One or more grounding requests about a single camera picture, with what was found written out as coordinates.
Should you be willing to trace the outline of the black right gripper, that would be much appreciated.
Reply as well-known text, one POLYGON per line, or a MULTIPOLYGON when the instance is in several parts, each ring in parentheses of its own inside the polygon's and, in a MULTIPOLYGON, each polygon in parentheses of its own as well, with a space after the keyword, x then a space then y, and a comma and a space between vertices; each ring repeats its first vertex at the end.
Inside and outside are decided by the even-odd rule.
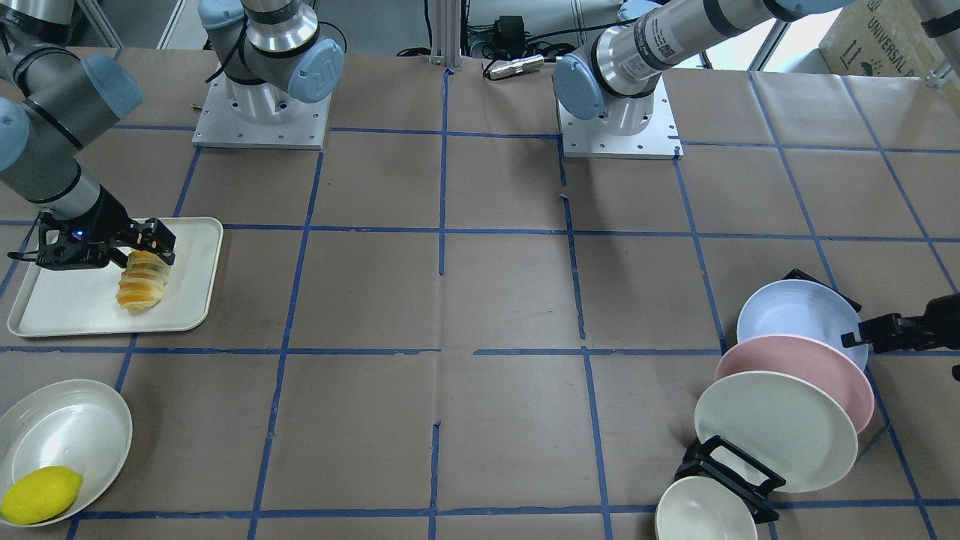
POLYGON ((119 249, 126 246, 152 253, 168 266, 176 260, 174 232, 157 218, 134 221, 105 188, 100 189, 92 208, 78 217, 59 220, 51 211, 37 217, 37 250, 12 250, 9 259, 54 271, 98 269, 110 263, 127 268, 129 255, 119 249))

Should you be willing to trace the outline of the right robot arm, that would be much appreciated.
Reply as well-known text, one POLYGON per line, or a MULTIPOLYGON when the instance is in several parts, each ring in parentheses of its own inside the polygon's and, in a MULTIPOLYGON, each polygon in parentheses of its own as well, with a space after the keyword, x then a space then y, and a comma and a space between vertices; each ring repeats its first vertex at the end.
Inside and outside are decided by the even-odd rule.
MULTIPOLYGON (((21 90, 2 100, 2 181, 37 206, 38 246, 11 252, 54 271, 129 266, 134 255, 175 261, 177 238, 157 218, 139 222, 76 161, 76 154, 126 119, 143 94, 108 55, 66 48, 72 1, 2 3, 2 78, 21 90)), ((345 51, 321 35, 302 1, 202 1, 199 20, 240 116, 266 119, 257 93, 315 104, 340 81, 345 51)))

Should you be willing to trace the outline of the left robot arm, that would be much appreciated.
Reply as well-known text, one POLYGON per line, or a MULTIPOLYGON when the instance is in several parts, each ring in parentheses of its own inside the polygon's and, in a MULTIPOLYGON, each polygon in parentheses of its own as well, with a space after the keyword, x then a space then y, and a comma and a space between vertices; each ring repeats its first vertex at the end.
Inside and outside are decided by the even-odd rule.
MULTIPOLYGON (((553 89, 561 121, 586 130, 586 156, 635 143, 654 114, 661 75, 685 59, 777 20, 788 24, 845 6, 843 1, 628 1, 617 23, 556 61, 553 89)), ((823 329, 817 339, 859 366, 868 351, 958 349, 958 296, 933 298, 919 316, 896 312, 823 329)))

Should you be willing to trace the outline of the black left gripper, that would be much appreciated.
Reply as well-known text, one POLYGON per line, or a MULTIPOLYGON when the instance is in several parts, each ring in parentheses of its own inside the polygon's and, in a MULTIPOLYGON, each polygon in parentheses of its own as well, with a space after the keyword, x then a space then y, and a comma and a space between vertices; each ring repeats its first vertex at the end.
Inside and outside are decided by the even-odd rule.
POLYGON ((844 348, 871 345, 875 353, 959 351, 959 293, 933 298, 922 316, 903 317, 898 312, 862 321, 857 332, 841 335, 844 348))

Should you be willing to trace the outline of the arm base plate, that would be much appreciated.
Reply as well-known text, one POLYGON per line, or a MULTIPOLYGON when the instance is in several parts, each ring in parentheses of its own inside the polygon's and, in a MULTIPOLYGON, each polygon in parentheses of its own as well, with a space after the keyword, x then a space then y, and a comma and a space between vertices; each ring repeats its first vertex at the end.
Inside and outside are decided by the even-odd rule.
POLYGON ((683 156, 668 90, 654 76, 654 92, 645 97, 621 99, 604 96, 604 110, 582 120, 561 103, 556 105, 563 153, 573 158, 644 158, 672 160, 683 156))
POLYGON ((270 83, 240 85, 222 74, 210 83, 192 143, 199 147, 321 150, 332 97, 292 99, 270 83))

